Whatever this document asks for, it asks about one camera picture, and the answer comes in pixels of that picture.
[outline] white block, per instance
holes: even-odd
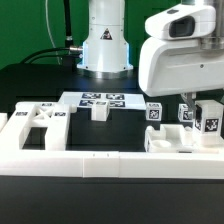
[[[83,177],[119,177],[119,152],[90,152],[83,161]]]
[[[8,121],[7,113],[0,113],[0,133]]]
[[[200,146],[222,144],[223,105],[214,100],[196,101],[201,116],[193,124],[194,139]]]
[[[109,100],[96,100],[91,109],[91,119],[95,121],[106,121],[110,112]]]
[[[192,119],[190,119],[190,117],[188,115],[187,104],[179,104],[178,119],[181,122],[192,122],[193,121]]]
[[[66,148],[68,128],[70,122],[70,106],[55,105],[45,135],[45,149],[62,151]]]
[[[0,134],[0,149],[22,149],[35,113],[36,106],[33,104],[21,105],[16,109]]]
[[[146,120],[161,121],[162,110],[163,108],[161,103],[146,103]]]

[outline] cable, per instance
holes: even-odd
[[[32,64],[34,61],[39,60],[41,58],[55,58],[55,57],[73,57],[73,58],[80,58],[79,54],[61,54],[61,55],[42,55],[39,57],[36,57],[34,59],[32,59],[31,61],[29,61],[29,64]]]
[[[51,40],[51,44],[52,44],[53,48],[56,48],[56,45],[55,45],[55,42],[54,42],[54,39],[53,39],[53,36],[51,33],[50,23],[49,23],[48,0],[45,0],[45,12],[46,12],[46,24],[47,24],[48,35]]]
[[[50,53],[50,52],[57,52],[57,51],[69,51],[70,48],[67,47],[58,47],[58,48],[51,48],[51,49],[46,49],[46,50],[42,50],[42,51],[37,51],[31,55],[29,55],[28,57],[24,58],[20,63],[21,64],[25,64],[28,60],[30,60],[31,58],[40,55],[40,54],[44,54],[44,53]]]

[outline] black panel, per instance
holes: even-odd
[[[187,16],[178,20],[175,20],[170,24],[170,36],[177,37],[189,37],[194,33],[195,20],[191,16]]]

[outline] white platform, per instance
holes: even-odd
[[[16,113],[27,115],[16,116]],[[32,125],[51,126],[55,112],[75,112],[68,105],[58,103],[20,103],[11,119],[17,119],[17,125],[30,128]],[[21,150],[14,147],[15,142],[6,142],[3,136],[18,136],[7,132],[13,126],[13,120],[6,124],[0,133],[0,175],[22,176],[64,176],[64,177],[113,177],[113,178],[191,178],[191,179],[224,179],[224,147],[216,153],[126,153],[126,152],[94,152],[64,151],[64,144],[54,143],[58,138],[49,138],[57,151]],[[59,126],[64,127],[61,133],[67,133],[67,116],[56,119]]]

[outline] marker sticker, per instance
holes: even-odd
[[[108,28],[104,31],[104,33],[103,33],[103,35],[101,36],[100,39],[101,39],[101,40],[112,40],[110,31],[109,31]]]

